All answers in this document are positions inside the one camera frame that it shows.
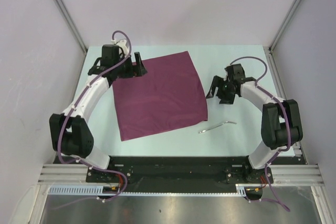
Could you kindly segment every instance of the robotic arm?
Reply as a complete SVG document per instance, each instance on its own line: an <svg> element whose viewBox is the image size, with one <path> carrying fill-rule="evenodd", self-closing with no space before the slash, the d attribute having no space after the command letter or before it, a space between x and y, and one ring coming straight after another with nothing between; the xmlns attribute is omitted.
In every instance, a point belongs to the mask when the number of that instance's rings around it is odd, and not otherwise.
<svg viewBox="0 0 336 224"><path fill-rule="evenodd" d="M106 169L110 157L94 145L93 136L88 127L90 115L102 95L112 86L117 78L140 77L147 73L140 57L135 52L135 63L131 57L111 71L108 69L119 64L128 55L127 40L116 41L114 45L104 45L101 57L97 58L88 72L88 79L80 95L62 114L53 114L49 119L53 149L57 151L59 136L62 133L61 152L73 157L80 157L86 163ZM66 129L61 128L70 115Z"/></svg>
<svg viewBox="0 0 336 224"><path fill-rule="evenodd" d="M220 98L220 104L233 104L236 94L254 104L263 114L261 119L262 142L256 150L248 156L251 169L262 169L265 164L282 148L288 144L288 129L285 123L280 123L280 117L284 115L277 101L281 102L286 110L291 145L300 141L303 137L299 107L295 100L285 100L263 92L264 88L258 88L256 79L245 77L245 71L241 64L230 65L226 69L226 78L215 76L213 78L207 98L212 98L216 88L216 96Z"/></svg>

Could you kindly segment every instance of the metal plate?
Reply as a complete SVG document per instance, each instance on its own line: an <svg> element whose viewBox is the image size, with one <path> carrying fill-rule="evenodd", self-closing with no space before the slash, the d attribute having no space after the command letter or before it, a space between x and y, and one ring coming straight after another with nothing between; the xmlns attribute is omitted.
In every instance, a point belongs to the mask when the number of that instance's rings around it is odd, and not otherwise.
<svg viewBox="0 0 336 224"><path fill-rule="evenodd" d="M118 197L112 202L83 200L58 210L53 208L86 196L50 195L41 224L91 223L321 223L310 187L276 188L291 209L269 203L249 204L241 197ZM273 198L268 188L264 197Z"/></svg>

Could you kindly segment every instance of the metal tool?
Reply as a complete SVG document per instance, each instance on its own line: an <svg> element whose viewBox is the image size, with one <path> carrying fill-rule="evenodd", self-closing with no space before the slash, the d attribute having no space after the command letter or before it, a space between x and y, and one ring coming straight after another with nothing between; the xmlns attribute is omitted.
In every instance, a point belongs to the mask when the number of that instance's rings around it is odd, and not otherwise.
<svg viewBox="0 0 336 224"><path fill-rule="evenodd" d="M236 122L232 122L232 121L225 121L225 122L222 122L222 123L220 123L220 124L217 124L217 125L215 125L215 126L212 126L212 127L208 128L208 129L202 130L202 131L200 131L199 133L204 133L204 132L207 132L207 131L213 130L213 129L215 129L215 128L217 128L217 127L220 127L220 126L222 126L222 125L224 125L224 124L226 124L226 123L237 124Z"/></svg>

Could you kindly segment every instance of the white table surface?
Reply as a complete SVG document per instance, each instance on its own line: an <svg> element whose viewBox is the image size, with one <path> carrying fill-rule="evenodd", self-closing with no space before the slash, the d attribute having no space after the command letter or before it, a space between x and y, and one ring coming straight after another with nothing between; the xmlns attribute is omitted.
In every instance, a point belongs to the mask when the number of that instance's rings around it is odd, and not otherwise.
<svg viewBox="0 0 336 224"><path fill-rule="evenodd" d="M255 56L266 61L260 45L247 46L134 46L142 59L188 51L203 85L209 91L214 75L224 76L224 68L234 59ZM77 86L76 95L85 85L87 73L96 58L101 56L101 47L90 47ZM259 77L264 66L256 60L239 62L247 77ZM260 81L272 93L276 93L270 72ZM136 138L122 142L114 107L113 89L100 99L89 119L89 128L95 144L113 156L247 156L261 142L261 112L249 101L236 96L233 105L219 104L219 99L207 99L208 121L179 130ZM234 121L237 125L225 124L209 132L198 134L222 121ZM294 156L291 149L282 156Z"/></svg>

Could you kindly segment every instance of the purple towel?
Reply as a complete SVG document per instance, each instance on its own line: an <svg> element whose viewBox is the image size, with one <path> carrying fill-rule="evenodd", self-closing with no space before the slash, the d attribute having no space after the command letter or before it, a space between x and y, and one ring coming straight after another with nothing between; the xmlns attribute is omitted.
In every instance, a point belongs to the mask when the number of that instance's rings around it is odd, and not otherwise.
<svg viewBox="0 0 336 224"><path fill-rule="evenodd" d="M121 141L207 120L204 90L187 51L143 64L147 74L112 85Z"/></svg>

